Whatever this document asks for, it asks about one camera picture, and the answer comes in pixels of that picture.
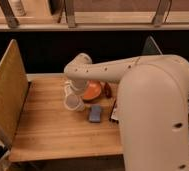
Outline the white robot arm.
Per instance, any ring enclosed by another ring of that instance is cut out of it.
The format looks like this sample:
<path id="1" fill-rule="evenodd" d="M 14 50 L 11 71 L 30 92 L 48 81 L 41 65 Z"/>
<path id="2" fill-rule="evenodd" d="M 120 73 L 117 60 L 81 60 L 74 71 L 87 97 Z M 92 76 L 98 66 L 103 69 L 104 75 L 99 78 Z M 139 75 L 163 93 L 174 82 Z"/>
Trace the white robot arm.
<path id="1" fill-rule="evenodd" d="M 75 91 L 89 80 L 118 85 L 125 171 L 189 171 L 189 62 L 148 55 L 94 64 L 79 54 L 64 68 Z"/>

